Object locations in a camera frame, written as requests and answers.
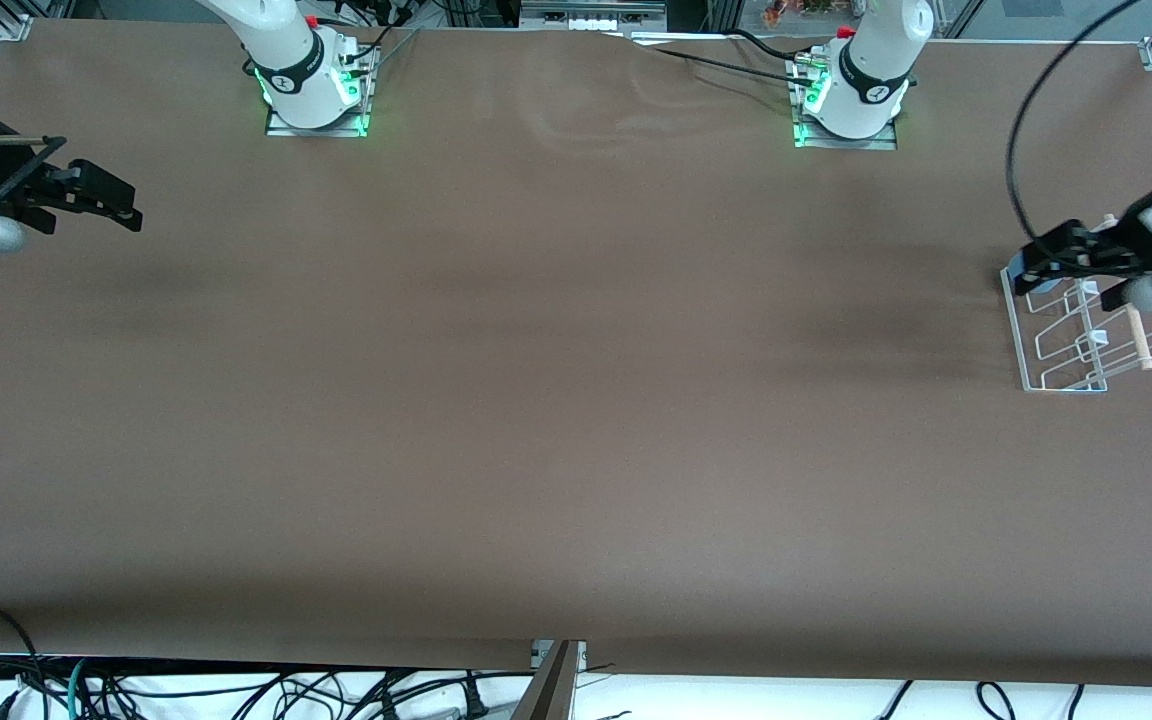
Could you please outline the white power strip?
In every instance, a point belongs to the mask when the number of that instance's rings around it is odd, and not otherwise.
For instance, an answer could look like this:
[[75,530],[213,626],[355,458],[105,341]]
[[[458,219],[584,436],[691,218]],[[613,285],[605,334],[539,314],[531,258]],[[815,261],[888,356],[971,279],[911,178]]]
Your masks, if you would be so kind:
[[520,0],[521,29],[666,32],[666,0]]

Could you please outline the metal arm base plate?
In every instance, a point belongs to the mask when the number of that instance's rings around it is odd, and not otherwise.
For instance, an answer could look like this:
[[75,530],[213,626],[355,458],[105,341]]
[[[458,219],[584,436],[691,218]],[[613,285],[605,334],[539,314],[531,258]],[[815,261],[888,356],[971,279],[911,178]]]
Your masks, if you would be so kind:
[[896,118],[901,105],[896,103],[888,109],[886,123],[878,132],[865,138],[850,138],[833,132],[823,124],[814,114],[823,101],[826,101],[836,86],[831,73],[826,69],[826,58],[799,53],[785,61],[785,69],[791,79],[805,79],[806,85],[788,83],[788,100],[791,105],[791,126],[794,126],[794,145],[799,149],[846,149],[893,151],[899,146]]
[[329,122],[314,127],[301,127],[288,122],[278,111],[273,88],[264,79],[262,100],[266,104],[265,132],[282,137],[329,137],[364,138],[369,135],[372,104],[376,96],[376,79],[380,65],[380,47],[361,45],[356,38],[343,37],[333,53],[332,61],[325,61],[323,69],[308,82],[308,97],[314,106],[311,118],[325,118],[335,111]]

